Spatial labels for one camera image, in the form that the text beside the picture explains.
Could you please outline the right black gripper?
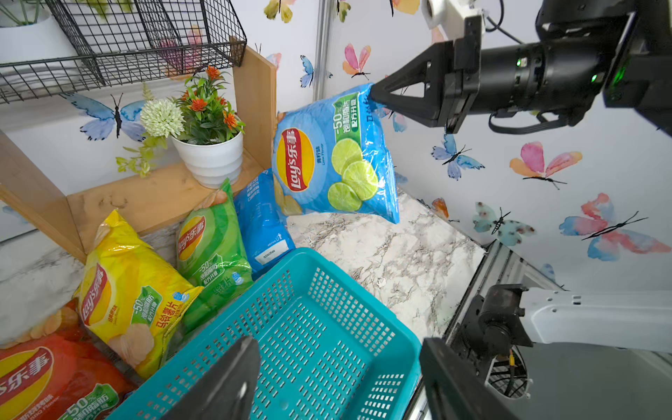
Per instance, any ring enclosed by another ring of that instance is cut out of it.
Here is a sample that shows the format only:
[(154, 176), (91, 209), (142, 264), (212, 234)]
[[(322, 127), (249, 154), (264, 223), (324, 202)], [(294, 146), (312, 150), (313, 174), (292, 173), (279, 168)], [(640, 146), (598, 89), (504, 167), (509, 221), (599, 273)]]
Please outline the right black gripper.
[[(523, 110), (517, 102), (516, 65), (522, 47), (484, 50), (482, 15), (453, 16), (437, 31), (437, 43), (371, 89), (371, 98), (395, 113), (426, 127), (456, 134), (470, 115), (512, 117)], [(423, 84), (423, 97), (398, 96), (397, 90)]]

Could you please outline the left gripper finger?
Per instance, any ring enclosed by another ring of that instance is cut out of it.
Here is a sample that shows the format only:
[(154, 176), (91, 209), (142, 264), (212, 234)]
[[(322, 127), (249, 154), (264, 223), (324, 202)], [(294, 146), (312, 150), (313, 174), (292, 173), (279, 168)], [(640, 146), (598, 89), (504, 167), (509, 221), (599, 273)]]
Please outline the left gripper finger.
[(249, 419), (260, 368), (257, 340), (238, 339), (163, 418)]

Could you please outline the light blue lime chips bag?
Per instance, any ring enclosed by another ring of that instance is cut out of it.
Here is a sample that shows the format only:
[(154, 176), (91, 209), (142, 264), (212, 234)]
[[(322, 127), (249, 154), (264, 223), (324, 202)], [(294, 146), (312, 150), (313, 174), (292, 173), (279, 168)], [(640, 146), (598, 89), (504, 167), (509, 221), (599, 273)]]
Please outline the light blue lime chips bag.
[(393, 160), (369, 84), (285, 113), (272, 143), (276, 203), (286, 215), (401, 220)]

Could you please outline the green Lay's chips bag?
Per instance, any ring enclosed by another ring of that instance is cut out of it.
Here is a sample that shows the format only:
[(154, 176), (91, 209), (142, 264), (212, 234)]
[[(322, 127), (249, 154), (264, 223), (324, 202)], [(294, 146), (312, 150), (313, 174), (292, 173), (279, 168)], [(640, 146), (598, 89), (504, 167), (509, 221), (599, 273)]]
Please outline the green Lay's chips bag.
[(182, 318), (189, 334), (233, 303), (251, 285), (252, 269), (228, 180), (185, 218), (177, 237), (177, 270), (202, 291)]

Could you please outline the dark blue chips bag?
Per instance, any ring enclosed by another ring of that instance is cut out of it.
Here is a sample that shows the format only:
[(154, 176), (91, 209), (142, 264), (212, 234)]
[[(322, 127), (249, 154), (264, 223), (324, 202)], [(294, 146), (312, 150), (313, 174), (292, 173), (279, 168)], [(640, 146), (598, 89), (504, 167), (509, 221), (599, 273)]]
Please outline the dark blue chips bag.
[(296, 246), (276, 201), (273, 172), (267, 169), (236, 195), (241, 237), (257, 280)]

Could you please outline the red Lay's chips bag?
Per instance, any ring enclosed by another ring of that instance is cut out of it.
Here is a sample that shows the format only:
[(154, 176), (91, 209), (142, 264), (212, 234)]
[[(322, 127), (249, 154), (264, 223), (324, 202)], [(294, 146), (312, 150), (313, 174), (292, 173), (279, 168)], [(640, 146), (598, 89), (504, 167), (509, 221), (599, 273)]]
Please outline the red Lay's chips bag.
[(3, 419), (104, 419), (136, 389), (96, 348), (75, 301), (1, 346)]

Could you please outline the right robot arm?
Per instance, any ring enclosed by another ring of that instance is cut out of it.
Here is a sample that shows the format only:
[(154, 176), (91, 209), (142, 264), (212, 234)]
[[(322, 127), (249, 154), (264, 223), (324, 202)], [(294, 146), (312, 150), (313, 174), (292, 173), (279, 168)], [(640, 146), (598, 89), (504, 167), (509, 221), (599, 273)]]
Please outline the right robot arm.
[(415, 122), (391, 137), (402, 189), (477, 243), (494, 240), (474, 229), (475, 206), (530, 225), (515, 255), (570, 292), (671, 291), (671, 4), (612, 1), (619, 25), (642, 37), (636, 56), (608, 75), (584, 72), (560, 87), (569, 66), (554, 47), (542, 59), (538, 94), (513, 90), (514, 51), (548, 43), (586, 43), (579, 26), (590, 1), (485, 1), (482, 7), (514, 34), (484, 38), (481, 89), (455, 135), (481, 168), (454, 174), (443, 131)]

